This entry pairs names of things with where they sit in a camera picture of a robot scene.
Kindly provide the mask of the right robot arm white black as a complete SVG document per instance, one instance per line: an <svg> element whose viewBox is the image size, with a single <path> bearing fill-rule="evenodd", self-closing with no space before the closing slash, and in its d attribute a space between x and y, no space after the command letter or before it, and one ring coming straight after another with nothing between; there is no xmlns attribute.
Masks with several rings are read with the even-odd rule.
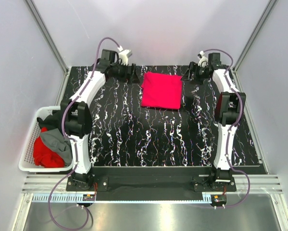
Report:
<svg viewBox="0 0 288 231"><path fill-rule="evenodd" d="M218 125L218 142L213 167L209 175L200 180L194 179L194 189L215 192L235 191L233 178L232 152L238 124L244 111L246 94L240 92L230 78L230 67L221 62L220 49L200 51L197 63L190 62L183 81L203 84L210 78L219 90L219 98L214 110Z"/></svg>

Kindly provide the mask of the pink t shirt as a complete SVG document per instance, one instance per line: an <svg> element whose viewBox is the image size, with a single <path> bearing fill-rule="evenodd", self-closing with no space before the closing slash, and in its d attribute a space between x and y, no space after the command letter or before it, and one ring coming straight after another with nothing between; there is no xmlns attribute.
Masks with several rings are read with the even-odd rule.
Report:
<svg viewBox="0 0 288 231"><path fill-rule="evenodd" d="M147 72L141 85L141 106L178 110L182 86L181 76Z"/></svg>

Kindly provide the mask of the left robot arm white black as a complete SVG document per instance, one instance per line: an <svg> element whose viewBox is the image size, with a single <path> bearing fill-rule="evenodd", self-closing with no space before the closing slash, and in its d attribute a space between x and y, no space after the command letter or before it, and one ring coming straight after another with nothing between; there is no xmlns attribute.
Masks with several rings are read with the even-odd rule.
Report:
<svg viewBox="0 0 288 231"><path fill-rule="evenodd" d="M132 51L118 48L118 51L103 49L89 69L88 76L78 91L68 100L61 102L62 132L70 141L73 155L73 169L68 176L68 184L84 191L94 183L89 159L88 137L92 129L92 116L89 107L106 81L115 77L128 84L139 83L135 64L129 64Z"/></svg>

